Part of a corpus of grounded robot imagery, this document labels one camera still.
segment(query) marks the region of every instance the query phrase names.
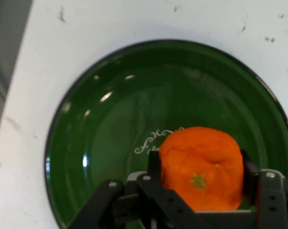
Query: dark plate edge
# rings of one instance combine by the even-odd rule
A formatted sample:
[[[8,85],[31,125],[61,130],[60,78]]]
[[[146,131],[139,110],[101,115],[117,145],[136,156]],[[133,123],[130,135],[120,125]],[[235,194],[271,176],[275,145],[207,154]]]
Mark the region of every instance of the dark plate edge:
[[[64,102],[66,101],[66,99],[70,96],[70,94],[72,93],[72,91],[74,90],[74,88],[76,87],[76,85],[83,80],[83,78],[92,70],[94,69],[95,67],[97,67],[99,64],[101,64],[102,62],[108,60],[108,59],[111,59],[112,57],[115,57],[119,54],[123,54],[133,48],[136,48],[136,47],[140,47],[140,46],[145,46],[145,45],[151,45],[151,44],[158,44],[158,43],[189,43],[189,44],[195,44],[195,45],[201,45],[201,46],[204,46],[206,48],[209,48],[209,49],[212,49],[218,53],[221,53],[223,54],[224,56],[228,57],[229,59],[231,59],[232,61],[236,62],[237,64],[239,64],[241,67],[243,67],[245,70],[247,70],[253,77],[255,77],[262,85],[263,87],[265,88],[265,90],[271,95],[271,97],[273,98],[274,100],[274,103],[276,104],[277,108],[279,109],[283,119],[284,119],[284,122],[285,122],[285,125],[286,125],[286,128],[288,129],[288,118],[284,112],[284,109],[283,107],[281,106],[281,104],[279,103],[278,99],[276,98],[276,96],[274,95],[274,93],[271,91],[271,89],[267,86],[267,84],[254,72],[252,71],[248,66],[246,66],[244,63],[242,63],[240,60],[238,60],[237,58],[233,57],[232,55],[220,50],[220,49],[217,49],[215,47],[212,47],[212,46],[209,46],[209,45],[206,45],[206,44],[202,44],[202,43],[199,43],[199,42],[192,42],[192,41],[186,41],[186,40],[175,40],[175,39],[161,39],[161,40],[151,40],[151,41],[147,41],[147,42],[139,42],[139,43],[135,43],[135,44],[132,44],[132,45],[129,45],[129,46],[126,46],[126,47],[123,47],[123,48],[120,48],[108,55],[106,55],[105,57],[103,57],[102,59],[100,59],[99,61],[97,61],[96,63],[94,63],[93,65],[91,65],[86,71],[84,71],[84,73],[81,74],[80,77],[78,77],[78,79],[72,84],[72,86],[69,88],[69,90],[66,92],[65,96],[62,98],[61,102],[59,103],[58,105],[58,108],[56,110],[56,113],[53,117],[53,120],[52,120],[52,123],[51,123],[51,126],[49,128],[49,131],[48,131],[48,137],[47,137],[47,143],[46,143],[46,146],[45,146],[45,153],[44,153],[44,184],[45,184],[45,187],[46,187],[46,190],[47,190],[47,196],[48,196],[48,200],[49,200],[49,204],[51,206],[51,209],[52,209],[52,213],[53,213],[53,216],[58,224],[58,226],[60,228],[61,227],[61,223],[59,221],[59,219],[56,217],[55,215],[55,210],[54,210],[54,207],[53,205],[51,204],[51,199],[50,199],[50,190],[48,188],[48,185],[47,185],[47,172],[46,172],[46,158],[47,158],[47,149],[49,148],[49,145],[50,145],[50,134],[52,133],[53,131],[53,128],[54,128],[54,123],[55,123],[55,120],[56,120],[56,117],[58,116],[60,110],[61,110],[61,107],[62,105],[64,104]]]

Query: bolt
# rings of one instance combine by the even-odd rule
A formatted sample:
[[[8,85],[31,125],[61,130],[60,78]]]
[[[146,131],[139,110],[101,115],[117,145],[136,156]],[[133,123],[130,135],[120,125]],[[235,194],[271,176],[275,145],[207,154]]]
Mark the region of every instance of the bolt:
[[[266,173],[266,176],[267,176],[268,178],[275,178],[275,177],[276,177],[276,175],[275,175],[274,173],[272,173],[272,172],[267,172],[267,173]]]
[[[151,179],[151,177],[147,176],[147,175],[143,177],[143,180],[150,180],[150,179]]]
[[[115,186],[117,186],[117,183],[111,181],[108,186],[109,186],[109,187],[115,187]]]

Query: white scroll design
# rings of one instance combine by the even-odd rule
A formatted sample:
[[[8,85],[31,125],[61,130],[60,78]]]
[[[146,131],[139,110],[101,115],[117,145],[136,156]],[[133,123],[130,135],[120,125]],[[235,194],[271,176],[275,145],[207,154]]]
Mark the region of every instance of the white scroll design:
[[[142,153],[144,150],[149,148],[149,146],[148,146],[149,142],[153,142],[158,136],[167,136],[168,134],[171,134],[172,132],[173,131],[171,131],[171,130],[160,131],[159,129],[156,129],[155,132],[150,133],[152,136],[145,140],[143,146],[140,146],[140,147],[134,149],[134,152],[136,154]],[[156,151],[156,150],[159,150],[159,148],[157,148],[156,146],[152,146],[152,148],[147,150],[147,154],[149,154],[150,151]]]

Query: white table surface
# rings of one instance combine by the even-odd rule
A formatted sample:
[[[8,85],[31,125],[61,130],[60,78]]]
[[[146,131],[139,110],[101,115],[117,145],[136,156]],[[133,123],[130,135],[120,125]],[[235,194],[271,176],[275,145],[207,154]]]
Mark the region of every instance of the white table surface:
[[[58,228],[43,173],[57,106],[106,54],[163,38],[237,57],[288,116],[288,0],[35,0],[0,122],[0,229]]]

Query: green bowl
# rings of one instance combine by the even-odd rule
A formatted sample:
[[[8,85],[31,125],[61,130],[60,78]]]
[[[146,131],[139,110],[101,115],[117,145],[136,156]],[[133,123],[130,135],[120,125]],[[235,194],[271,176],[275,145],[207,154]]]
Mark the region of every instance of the green bowl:
[[[202,44],[144,42],[94,64],[57,110],[45,179],[60,227],[103,180],[146,170],[149,151],[190,126],[227,132],[262,168],[288,178],[288,120],[255,73]]]

